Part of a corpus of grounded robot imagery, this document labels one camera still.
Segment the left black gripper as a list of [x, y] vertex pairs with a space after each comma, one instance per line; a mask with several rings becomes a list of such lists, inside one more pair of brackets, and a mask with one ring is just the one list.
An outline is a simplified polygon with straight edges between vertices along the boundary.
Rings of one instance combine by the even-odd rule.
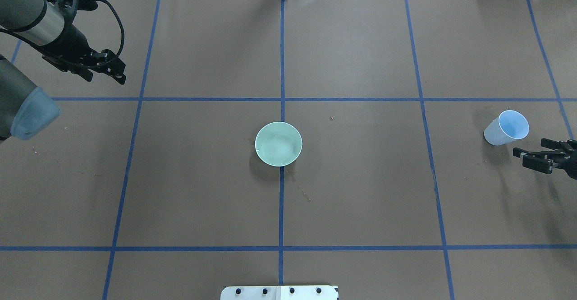
[[41, 21], [42, 58], [62, 72], [80, 77], [101, 73], [124, 85], [125, 63], [111, 50], [95, 51], [85, 35], [63, 18]]

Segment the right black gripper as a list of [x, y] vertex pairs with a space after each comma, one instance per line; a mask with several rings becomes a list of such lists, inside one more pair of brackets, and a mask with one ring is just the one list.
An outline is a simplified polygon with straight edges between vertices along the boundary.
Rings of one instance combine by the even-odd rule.
[[577, 179], [577, 142], [576, 140], [551, 140], [542, 138], [540, 145], [551, 151], [530, 152], [513, 148], [513, 156], [521, 160], [522, 167], [533, 171], [551, 174], [560, 168], [567, 175]]

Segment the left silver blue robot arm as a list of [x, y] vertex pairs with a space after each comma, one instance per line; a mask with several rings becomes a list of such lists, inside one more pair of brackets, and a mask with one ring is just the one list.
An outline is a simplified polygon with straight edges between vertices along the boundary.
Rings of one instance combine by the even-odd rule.
[[[78, 11], [96, 10], [99, 3], [108, 6], [119, 25], [117, 52], [96, 51], [74, 25]], [[94, 73], [105, 74], [121, 85], [126, 82], [126, 65], [120, 58], [124, 27], [108, 0], [1, 0], [0, 23], [2, 33], [29, 45], [61, 72], [87, 82]], [[29, 140], [60, 115], [60, 107], [4, 55], [0, 67], [0, 138]]]

